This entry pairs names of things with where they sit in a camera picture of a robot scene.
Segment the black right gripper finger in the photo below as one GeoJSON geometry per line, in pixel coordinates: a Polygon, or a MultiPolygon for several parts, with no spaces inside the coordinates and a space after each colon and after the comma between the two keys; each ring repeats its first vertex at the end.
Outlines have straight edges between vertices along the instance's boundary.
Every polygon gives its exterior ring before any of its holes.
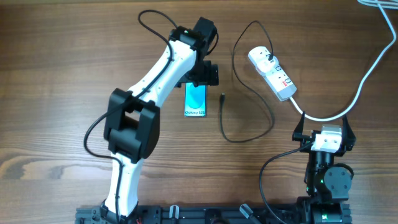
{"type": "Polygon", "coordinates": [[[302,113],[300,121],[296,125],[296,128],[294,129],[292,133],[292,139],[293,140],[303,140],[303,126],[304,126],[304,121],[305,121],[305,112],[302,113]]]}
{"type": "Polygon", "coordinates": [[[345,151],[351,151],[356,143],[356,136],[349,125],[346,115],[343,116],[342,141],[343,149],[345,151]]]}

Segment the smartphone with cyan screen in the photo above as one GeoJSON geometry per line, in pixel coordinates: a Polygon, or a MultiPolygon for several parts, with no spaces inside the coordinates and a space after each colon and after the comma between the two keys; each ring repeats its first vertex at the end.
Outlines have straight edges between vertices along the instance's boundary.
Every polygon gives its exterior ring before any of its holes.
{"type": "Polygon", "coordinates": [[[187,117],[206,116],[206,91],[205,85],[195,87],[192,83],[185,85],[184,115],[187,117]]]}

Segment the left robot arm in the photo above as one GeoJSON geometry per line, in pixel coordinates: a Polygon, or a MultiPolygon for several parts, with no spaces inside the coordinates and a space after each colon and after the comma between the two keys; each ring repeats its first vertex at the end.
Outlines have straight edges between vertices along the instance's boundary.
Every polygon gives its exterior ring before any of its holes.
{"type": "Polygon", "coordinates": [[[219,84],[218,66],[205,60],[217,36],[214,22],[204,17],[193,29],[178,26],[147,75],[127,91],[115,89],[109,97],[104,138],[113,173],[109,195],[100,206],[108,223],[132,223],[136,217],[140,172],[159,140],[160,109],[171,91],[182,83],[219,84]]]}

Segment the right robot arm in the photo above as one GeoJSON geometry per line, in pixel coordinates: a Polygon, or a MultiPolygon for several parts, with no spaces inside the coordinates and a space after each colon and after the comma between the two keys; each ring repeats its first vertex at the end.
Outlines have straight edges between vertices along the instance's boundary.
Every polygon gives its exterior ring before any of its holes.
{"type": "Polygon", "coordinates": [[[303,134],[305,116],[302,115],[293,131],[292,139],[300,143],[300,152],[308,154],[304,182],[307,196],[297,199],[299,223],[352,223],[351,210],[344,202],[349,199],[349,190],[354,177],[353,169],[336,163],[351,151],[356,136],[347,117],[341,126],[324,124],[319,131],[303,134]]]}

